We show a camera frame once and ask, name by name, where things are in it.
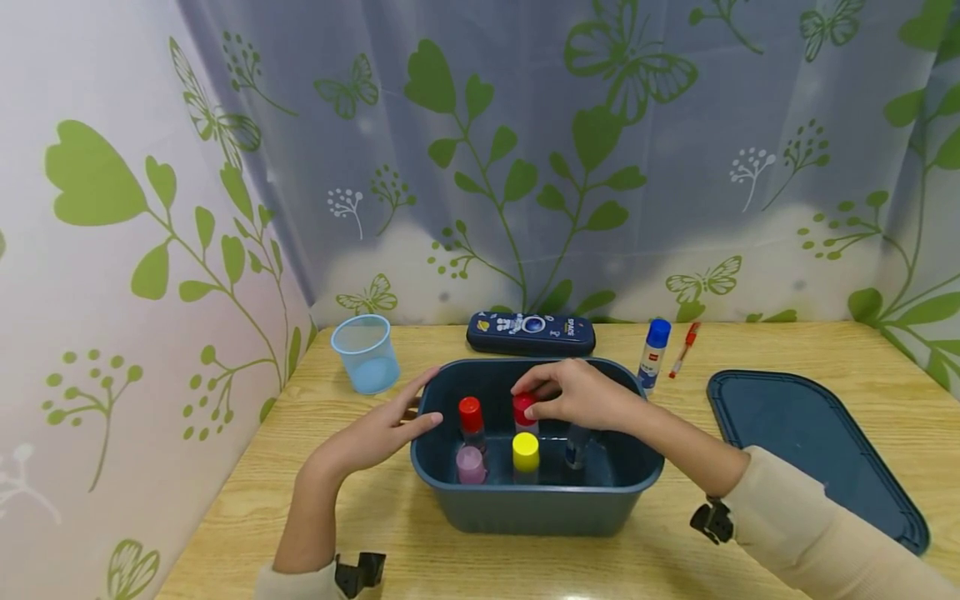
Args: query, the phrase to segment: black clip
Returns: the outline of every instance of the black clip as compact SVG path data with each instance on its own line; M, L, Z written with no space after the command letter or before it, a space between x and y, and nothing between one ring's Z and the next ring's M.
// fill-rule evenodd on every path
M363 588L376 588L383 577L383 564L387 562L386 554L361 552L357 566L341 564L340 555L333 559L337 562L334 580L337 587L347 598L356 598Z
M733 521L730 509L716 498L707 498L709 504L697 509L690 519L690 527L707 536L716 545L727 543L733 538Z

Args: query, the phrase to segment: beige sleeve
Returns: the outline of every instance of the beige sleeve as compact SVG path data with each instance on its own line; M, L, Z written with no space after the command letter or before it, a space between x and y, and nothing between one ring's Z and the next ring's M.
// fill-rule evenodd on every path
M256 578L253 600L346 600L333 576L337 563L328 564L314 573L284 575L264 564Z
M813 600L957 600L960 590L824 487L763 448L724 498L734 537L763 567Z

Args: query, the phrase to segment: light blue cup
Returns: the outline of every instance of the light blue cup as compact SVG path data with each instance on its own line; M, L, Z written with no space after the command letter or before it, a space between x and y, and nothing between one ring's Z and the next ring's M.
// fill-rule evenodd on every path
M390 343L390 322L380 315L347 319L333 330L330 345L340 354L358 394L386 392L400 379L400 365Z

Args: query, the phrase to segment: storage bin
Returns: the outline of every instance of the storage bin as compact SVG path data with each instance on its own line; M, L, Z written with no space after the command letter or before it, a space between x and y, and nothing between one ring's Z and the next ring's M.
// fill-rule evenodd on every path
M564 465L569 423L540 422L540 483L513 484L513 396L510 388L538 358L460 360L445 365L423 390L420 411L441 412L444 422L411 444L417 475L430 486L446 519L466 533L535 536L612 536L630 516L640 494L663 471L663 457L626 434L596 432L587 447L584 478L576 485ZM616 363L587 359L616 383L642 396L634 375ZM487 433L482 485L457 482L455 456L463 444L457 404L480 399Z

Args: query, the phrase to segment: small bottle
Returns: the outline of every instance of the small bottle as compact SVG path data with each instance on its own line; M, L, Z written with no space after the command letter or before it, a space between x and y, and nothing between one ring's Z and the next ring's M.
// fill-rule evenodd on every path
M657 375L660 374L660 365L663 363L663 352L666 350L667 340L670 338L670 323L663 319L654 319L650 322L647 331L647 344L643 347L640 356L640 385L644 390L653 390L657 385Z
M529 392L521 392L514 396L514 425L516 432L528 431L536 438L540 435L540 422L538 420L527 419L524 411L537 402L537 397Z
M480 400L473 396L460 400L460 430L464 434L464 444L472 445L481 452L487 451L487 436L483 430Z
M540 440L529 431L514 436L514 483L535 486L540 470Z
M472 445L465 445L457 452L457 477L464 485L477 486L487 480L487 468L483 454Z
M583 470L590 434L591 431L585 427L570 425L566 432L566 450L564 451L564 460L568 468Z

